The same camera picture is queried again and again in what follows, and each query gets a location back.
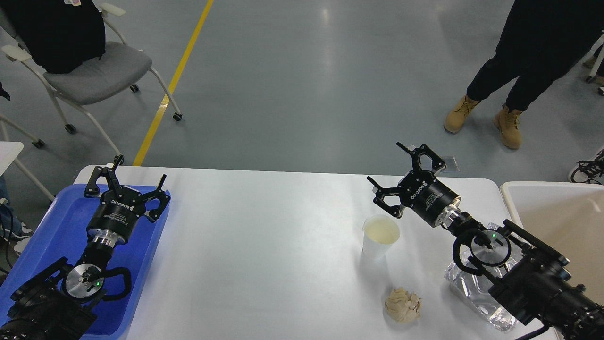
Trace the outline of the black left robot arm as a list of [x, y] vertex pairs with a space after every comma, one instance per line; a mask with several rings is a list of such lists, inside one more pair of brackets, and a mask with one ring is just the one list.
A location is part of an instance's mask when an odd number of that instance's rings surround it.
[[113, 164], [59, 193], [1, 288], [3, 340], [116, 340], [129, 327], [168, 217], [157, 187]]

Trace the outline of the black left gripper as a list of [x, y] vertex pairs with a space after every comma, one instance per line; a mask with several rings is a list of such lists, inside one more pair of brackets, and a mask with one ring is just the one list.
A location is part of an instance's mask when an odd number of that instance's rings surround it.
[[[162, 174], [157, 187], [150, 192], [142, 194], [140, 191], [120, 185], [115, 171], [123, 164], [124, 156], [119, 154], [114, 157], [113, 163], [104, 167], [96, 166], [85, 187], [84, 197], [100, 197], [100, 205], [93, 214], [86, 227], [90, 239], [99, 238], [108, 233], [115, 235], [117, 245], [129, 242], [139, 218], [145, 216], [149, 222], [156, 222], [164, 213], [171, 197], [163, 190], [166, 174]], [[101, 193], [97, 181], [104, 178], [108, 191]], [[148, 202], [157, 200], [158, 206], [149, 210]]]

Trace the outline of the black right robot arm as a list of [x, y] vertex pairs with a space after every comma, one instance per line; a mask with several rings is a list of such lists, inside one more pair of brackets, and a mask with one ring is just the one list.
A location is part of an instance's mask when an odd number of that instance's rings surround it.
[[452, 257], [470, 275], [484, 276], [492, 284], [489, 295], [523, 325], [539, 319], [542, 327], [522, 336], [533, 339], [550, 328], [565, 340], [601, 340], [603, 307], [585, 296], [585, 286], [571, 286], [568, 259], [511, 220], [488, 229], [459, 206], [460, 196], [436, 174], [445, 161], [423, 144], [409, 149], [397, 143], [412, 159], [412, 170], [396, 187], [382, 187], [370, 176], [373, 202], [386, 213], [401, 218], [406, 208], [431, 227], [441, 227], [454, 237]]

